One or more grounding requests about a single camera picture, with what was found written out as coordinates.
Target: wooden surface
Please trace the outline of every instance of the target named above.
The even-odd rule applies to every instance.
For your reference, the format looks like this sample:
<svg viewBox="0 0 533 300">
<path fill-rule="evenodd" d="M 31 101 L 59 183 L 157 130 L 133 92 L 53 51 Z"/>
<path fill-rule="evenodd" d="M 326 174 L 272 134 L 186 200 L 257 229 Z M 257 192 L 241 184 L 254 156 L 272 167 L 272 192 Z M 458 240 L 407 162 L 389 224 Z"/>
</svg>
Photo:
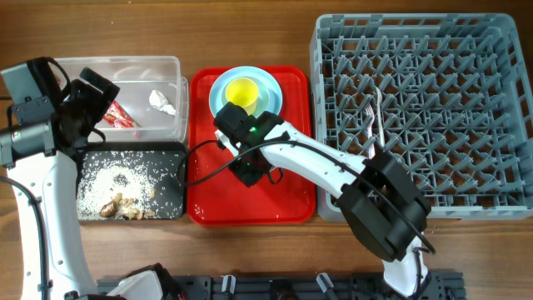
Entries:
<svg viewBox="0 0 533 300">
<path fill-rule="evenodd" d="M 0 68 L 37 56 L 173 55 L 188 79 L 201 68 L 292 64 L 309 74 L 309 42 L 323 13 L 509 13 L 533 62 L 531 1 L 182 1 L 90 5 L 0 4 Z M 5 95 L 0 88 L 0 96 Z M 7 103 L 0 102 L 0 112 Z M 3 117 L 0 128 L 6 126 Z M 429 221 L 430 268 L 464 273 L 469 299 L 533 298 L 533 220 Z M 381 261 L 345 224 L 204 228 L 179 222 L 83 224 L 95 279 L 160 262 L 173 274 L 376 272 Z M 0 187 L 0 299 L 20 298 L 22 249 L 12 189 Z"/>
</svg>

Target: blue plate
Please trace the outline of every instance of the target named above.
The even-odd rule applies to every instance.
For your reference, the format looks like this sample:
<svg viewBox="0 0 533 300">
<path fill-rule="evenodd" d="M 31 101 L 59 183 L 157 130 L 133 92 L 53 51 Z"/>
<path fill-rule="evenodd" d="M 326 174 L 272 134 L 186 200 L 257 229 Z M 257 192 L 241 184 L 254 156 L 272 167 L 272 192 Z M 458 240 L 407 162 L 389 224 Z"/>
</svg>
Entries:
<svg viewBox="0 0 533 300">
<path fill-rule="evenodd" d="M 283 104 L 283 95 L 276 79 L 268 72 L 258 67 L 235 67 L 224 72 L 217 78 L 209 92 L 209 108 L 215 117 L 227 103 L 226 86 L 235 78 L 250 78 L 259 88 L 259 98 L 257 99 L 256 111 L 252 114 L 259 117 L 261 113 L 267 111 L 279 114 Z"/>
</svg>

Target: clear plastic bin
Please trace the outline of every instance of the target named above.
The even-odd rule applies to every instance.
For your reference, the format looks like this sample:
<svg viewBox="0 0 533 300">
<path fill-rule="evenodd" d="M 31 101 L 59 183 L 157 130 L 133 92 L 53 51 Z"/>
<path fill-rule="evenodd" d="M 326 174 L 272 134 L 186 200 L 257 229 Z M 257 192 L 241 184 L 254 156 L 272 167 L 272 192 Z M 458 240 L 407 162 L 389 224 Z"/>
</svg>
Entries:
<svg viewBox="0 0 533 300">
<path fill-rule="evenodd" d="M 187 80 L 180 72 L 180 62 L 172 56 L 74 57 L 57 61 L 71 80 L 79 78 L 84 67 L 104 76 L 120 87 L 115 101 L 140 125 L 137 128 L 114 128 L 104 120 L 97 124 L 108 141 L 183 142 L 187 135 L 189 95 Z M 176 116 L 160 112 L 148 101 L 152 90 L 162 92 L 176 108 Z M 100 139 L 96 134 L 90 142 Z"/>
</svg>

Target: cup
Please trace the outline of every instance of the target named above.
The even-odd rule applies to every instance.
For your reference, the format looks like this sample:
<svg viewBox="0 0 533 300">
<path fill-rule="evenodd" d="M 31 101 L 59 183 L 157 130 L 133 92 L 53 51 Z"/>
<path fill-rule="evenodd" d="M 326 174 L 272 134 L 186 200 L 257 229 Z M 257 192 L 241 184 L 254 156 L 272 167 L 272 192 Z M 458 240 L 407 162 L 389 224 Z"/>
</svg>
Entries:
<svg viewBox="0 0 533 300">
<path fill-rule="evenodd" d="M 259 87 L 250 78 L 235 78 L 226 87 L 227 101 L 244 108 L 248 115 L 256 110 L 258 97 Z"/>
</svg>

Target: gray dish rack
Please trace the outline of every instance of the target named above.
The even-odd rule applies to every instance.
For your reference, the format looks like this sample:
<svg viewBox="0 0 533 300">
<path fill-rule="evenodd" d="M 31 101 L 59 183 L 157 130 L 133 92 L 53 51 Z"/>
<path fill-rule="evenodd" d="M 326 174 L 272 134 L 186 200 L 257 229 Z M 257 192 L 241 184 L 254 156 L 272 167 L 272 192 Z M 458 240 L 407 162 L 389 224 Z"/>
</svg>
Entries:
<svg viewBox="0 0 533 300">
<path fill-rule="evenodd" d="M 315 138 L 349 153 L 383 149 L 431 202 L 431 218 L 533 216 L 533 97 L 505 14 L 334 14 L 310 45 Z M 317 189 L 322 218 L 343 221 Z"/>
</svg>

